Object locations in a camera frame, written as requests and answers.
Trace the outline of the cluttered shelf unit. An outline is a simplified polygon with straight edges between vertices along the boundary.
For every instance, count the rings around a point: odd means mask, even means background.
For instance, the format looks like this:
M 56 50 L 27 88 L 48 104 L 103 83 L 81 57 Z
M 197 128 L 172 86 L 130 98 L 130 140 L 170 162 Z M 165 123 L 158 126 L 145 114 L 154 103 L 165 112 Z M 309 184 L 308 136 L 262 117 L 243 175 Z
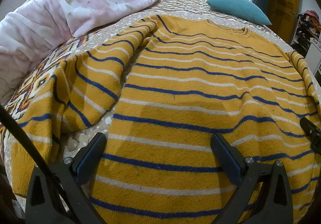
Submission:
M 291 47 L 305 58 L 314 75 L 320 73 L 320 20 L 315 11 L 298 15 Z

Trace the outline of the teal pillow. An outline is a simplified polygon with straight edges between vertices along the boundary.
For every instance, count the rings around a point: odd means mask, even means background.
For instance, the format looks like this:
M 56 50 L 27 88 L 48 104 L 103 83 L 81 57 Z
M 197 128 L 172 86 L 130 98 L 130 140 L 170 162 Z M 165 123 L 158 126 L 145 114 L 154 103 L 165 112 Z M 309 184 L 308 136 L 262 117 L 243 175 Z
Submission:
M 264 12 L 249 0 L 207 0 L 212 10 L 258 24 L 271 25 Z

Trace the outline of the brown wooden door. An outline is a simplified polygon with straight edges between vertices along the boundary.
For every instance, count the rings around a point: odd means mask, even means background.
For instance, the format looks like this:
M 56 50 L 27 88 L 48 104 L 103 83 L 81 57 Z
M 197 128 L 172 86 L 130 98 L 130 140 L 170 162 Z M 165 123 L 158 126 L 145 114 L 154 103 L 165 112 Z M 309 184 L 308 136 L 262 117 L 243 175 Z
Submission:
M 290 44 L 297 26 L 300 0 L 269 0 L 267 16 L 270 29 Z

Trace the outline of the pink floral fleece blanket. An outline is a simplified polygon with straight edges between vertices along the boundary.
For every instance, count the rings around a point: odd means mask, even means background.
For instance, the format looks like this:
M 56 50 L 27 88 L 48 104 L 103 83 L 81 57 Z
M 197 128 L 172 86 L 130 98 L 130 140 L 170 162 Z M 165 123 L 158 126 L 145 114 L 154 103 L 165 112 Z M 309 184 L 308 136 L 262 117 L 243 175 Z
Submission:
M 1 104 L 57 46 L 158 0 L 27 0 L 1 21 Z

